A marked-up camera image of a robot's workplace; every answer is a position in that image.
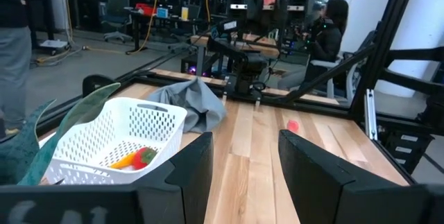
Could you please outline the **white floor device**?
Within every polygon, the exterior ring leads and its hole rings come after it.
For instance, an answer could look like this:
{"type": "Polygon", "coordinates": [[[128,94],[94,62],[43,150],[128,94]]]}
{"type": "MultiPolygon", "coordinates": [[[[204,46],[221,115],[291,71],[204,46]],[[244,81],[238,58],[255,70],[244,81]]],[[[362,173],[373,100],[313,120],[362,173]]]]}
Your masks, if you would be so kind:
{"type": "Polygon", "coordinates": [[[59,53],[59,51],[68,51],[71,48],[70,43],[62,40],[45,40],[37,45],[39,49],[48,51],[51,56],[59,53]]]}

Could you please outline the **red bin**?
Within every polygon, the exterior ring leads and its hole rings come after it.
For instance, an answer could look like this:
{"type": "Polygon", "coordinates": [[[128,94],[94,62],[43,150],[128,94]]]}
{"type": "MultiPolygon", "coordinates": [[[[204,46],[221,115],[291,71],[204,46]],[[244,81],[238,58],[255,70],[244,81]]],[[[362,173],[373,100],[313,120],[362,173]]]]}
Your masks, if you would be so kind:
{"type": "Polygon", "coordinates": [[[137,3],[135,5],[135,9],[143,15],[146,16],[152,16],[152,15],[156,15],[157,12],[157,8],[151,5],[148,5],[146,3],[137,3]]]}

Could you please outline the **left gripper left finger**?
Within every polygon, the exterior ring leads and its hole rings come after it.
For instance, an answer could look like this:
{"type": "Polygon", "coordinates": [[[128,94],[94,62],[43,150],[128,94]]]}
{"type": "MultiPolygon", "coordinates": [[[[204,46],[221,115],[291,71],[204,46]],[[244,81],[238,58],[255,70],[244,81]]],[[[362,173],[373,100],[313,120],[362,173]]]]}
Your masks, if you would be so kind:
{"type": "Polygon", "coordinates": [[[0,187],[0,224],[203,224],[213,135],[131,184],[0,187]]]}

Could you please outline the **white perforated plastic basket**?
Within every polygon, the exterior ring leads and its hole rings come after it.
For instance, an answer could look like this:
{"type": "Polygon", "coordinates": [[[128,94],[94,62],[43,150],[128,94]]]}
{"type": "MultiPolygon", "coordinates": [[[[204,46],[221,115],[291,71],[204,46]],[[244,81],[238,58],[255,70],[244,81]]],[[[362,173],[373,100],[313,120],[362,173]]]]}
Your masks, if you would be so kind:
{"type": "Polygon", "coordinates": [[[128,184],[180,149],[186,109],[136,98],[112,98],[95,120],[72,127],[58,142],[44,174],[51,184],[128,184]],[[156,151],[144,168],[112,164],[142,148],[156,151]]]}

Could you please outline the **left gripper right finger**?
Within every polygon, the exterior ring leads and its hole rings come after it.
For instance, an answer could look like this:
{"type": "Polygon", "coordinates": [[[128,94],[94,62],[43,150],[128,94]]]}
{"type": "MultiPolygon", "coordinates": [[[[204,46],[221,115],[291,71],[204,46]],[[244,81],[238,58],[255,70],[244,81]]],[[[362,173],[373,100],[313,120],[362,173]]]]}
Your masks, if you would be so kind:
{"type": "Polygon", "coordinates": [[[278,152],[301,224],[444,224],[444,185],[400,186],[289,130],[278,152]]]}

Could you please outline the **grey crumpled cloth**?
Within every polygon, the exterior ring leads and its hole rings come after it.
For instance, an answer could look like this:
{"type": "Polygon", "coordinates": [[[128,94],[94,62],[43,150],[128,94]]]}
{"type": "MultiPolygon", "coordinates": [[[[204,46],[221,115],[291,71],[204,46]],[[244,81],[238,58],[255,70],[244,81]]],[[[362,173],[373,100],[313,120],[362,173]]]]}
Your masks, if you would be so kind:
{"type": "Polygon", "coordinates": [[[151,93],[147,100],[186,109],[184,133],[209,132],[227,114],[221,99],[200,78],[161,87],[151,93]]]}

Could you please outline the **black background desk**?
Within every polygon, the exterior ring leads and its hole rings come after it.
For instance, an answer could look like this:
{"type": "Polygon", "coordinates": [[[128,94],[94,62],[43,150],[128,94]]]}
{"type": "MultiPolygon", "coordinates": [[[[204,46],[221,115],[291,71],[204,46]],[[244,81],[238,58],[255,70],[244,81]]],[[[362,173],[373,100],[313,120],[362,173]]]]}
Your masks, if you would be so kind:
{"type": "Polygon", "coordinates": [[[132,29],[133,29],[133,42],[134,42],[134,49],[126,51],[125,54],[126,55],[132,55],[132,54],[136,54],[140,51],[144,51],[147,49],[146,44],[148,42],[149,39],[149,35],[151,33],[151,24],[153,23],[154,19],[159,19],[161,21],[169,21],[169,22],[174,22],[174,23],[185,23],[185,24],[190,24],[192,26],[204,26],[206,25],[206,22],[201,21],[199,19],[182,19],[180,17],[158,17],[155,14],[152,15],[144,15],[142,10],[135,10],[134,8],[131,7],[125,7],[125,10],[128,12],[128,14],[131,17],[132,20],[132,29]],[[148,22],[148,30],[147,30],[147,34],[145,36],[144,42],[142,44],[139,43],[140,41],[140,21],[142,18],[149,18],[150,21],[148,22]]]}

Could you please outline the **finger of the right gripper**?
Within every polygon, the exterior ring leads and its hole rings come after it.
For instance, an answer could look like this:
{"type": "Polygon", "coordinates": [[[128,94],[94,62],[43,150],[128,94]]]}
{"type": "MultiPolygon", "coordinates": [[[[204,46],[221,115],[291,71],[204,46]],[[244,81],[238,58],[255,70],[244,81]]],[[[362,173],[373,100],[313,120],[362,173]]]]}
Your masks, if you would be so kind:
{"type": "Polygon", "coordinates": [[[287,19],[289,0],[275,1],[275,19],[277,21],[285,21],[287,19]]]}
{"type": "Polygon", "coordinates": [[[257,21],[263,9],[263,0],[246,0],[246,5],[246,18],[251,21],[257,21]]]}

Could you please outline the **green plant in white pot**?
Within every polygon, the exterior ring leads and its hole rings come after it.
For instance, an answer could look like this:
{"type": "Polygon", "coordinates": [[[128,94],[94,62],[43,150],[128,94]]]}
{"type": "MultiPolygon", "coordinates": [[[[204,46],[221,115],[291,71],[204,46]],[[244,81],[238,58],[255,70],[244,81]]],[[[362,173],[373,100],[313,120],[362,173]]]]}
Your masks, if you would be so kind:
{"type": "Polygon", "coordinates": [[[0,143],[0,185],[38,185],[63,135],[76,124],[95,120],[108,97],[120,86],[120,83],[106,85],[79,101],[65,115],[56,133],[43,147],[38,144],[37,122],[54,101],[34,110],[17,135],[0,143]]]}

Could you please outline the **yellow toy chili pepper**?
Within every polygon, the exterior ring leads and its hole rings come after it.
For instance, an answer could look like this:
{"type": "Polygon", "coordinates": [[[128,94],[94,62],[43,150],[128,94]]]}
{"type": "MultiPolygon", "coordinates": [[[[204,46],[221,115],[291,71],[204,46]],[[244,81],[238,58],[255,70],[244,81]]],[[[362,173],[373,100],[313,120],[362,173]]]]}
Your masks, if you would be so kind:
{"type": "Polygon", "coordinates": [[[132,166],[135,155],[136,155],[136,152],[133,152],[133,153],[128,154],[125,157],[122,157],[119,161],[111,164],[110,168],[112,168],[112,169],[123,169],[123,168],[126,168],[128,166],[132,166]]]}

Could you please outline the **silver aluminium bracket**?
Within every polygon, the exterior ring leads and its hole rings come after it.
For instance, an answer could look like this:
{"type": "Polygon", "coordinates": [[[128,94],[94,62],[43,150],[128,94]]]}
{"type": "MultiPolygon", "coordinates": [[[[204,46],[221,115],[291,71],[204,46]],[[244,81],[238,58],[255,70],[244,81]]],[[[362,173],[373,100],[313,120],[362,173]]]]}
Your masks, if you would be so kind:
{"type": "Polygon", "coordinates": [[[372,141],[377,141],[377,118],[375,110],[375,97],[372,89],[366,90],[364,101],[366,135],[372,141]]]}

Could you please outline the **red toy strawberry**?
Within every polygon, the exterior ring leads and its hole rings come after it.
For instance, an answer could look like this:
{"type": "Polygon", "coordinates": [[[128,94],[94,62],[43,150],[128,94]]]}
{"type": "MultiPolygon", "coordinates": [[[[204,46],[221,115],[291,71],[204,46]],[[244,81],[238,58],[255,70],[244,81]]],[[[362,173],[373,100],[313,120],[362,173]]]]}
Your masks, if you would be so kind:
{"type": "Polygon", "coordinates": [[[133,157],[133,162],[132,162],[133,168],[135,170],[140,170],[145,168],[151,163],[151,161],[154,159],[156,155],[157,151],[152,148],[144,147],[139,149],[133,157]]]}

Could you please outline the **person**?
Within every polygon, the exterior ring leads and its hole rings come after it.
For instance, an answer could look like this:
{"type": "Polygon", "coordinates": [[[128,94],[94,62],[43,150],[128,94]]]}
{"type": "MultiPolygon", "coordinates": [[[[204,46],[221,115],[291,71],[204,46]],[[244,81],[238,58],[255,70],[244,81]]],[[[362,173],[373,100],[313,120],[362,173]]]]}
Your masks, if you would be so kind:
{"type": "Polygon", "coordinates": [[[313,65],[312,61],[335,62],[341,48],[341,41],[348,23],[349,5],[346,0],[329,0],[305,33],[309,61],[302,69],[286,71],[277,83],[277,88],[289,91],[300,89],[324,74],[327,69],[313,65]]]}
{"type": "Polygon", "coordinates": [[[22,0],[0,0],[0,111],[5,134],[15,135],[26,117],[26,80],[32,39],[22,0]]]}

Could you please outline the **grey office chair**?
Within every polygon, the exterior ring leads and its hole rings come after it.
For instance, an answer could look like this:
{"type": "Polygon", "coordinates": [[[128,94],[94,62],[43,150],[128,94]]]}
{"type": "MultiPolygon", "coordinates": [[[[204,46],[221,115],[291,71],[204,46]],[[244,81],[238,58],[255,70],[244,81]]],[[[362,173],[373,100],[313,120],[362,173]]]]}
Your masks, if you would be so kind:
{"type": "Polygon", "coordinates": [[[103,39],[108,42],[111,39],[121,40],[124,44],[133,38],[126,34],[127,25],[132,24],[130,16],[130,0],[108,0],[105,5],[102,24],[115,27],[114,32],[104,33],[103,39]]]}

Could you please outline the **black labelled control box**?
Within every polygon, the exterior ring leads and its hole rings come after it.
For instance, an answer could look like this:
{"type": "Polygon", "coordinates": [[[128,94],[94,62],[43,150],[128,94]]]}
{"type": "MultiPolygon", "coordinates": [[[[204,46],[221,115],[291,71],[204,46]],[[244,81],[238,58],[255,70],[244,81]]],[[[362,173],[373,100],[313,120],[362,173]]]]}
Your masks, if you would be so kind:
{"type": "Polygon", "coordinates": [[[394,159],[412,174],[434,137],[379,126],[378,139],[394,159]]]}

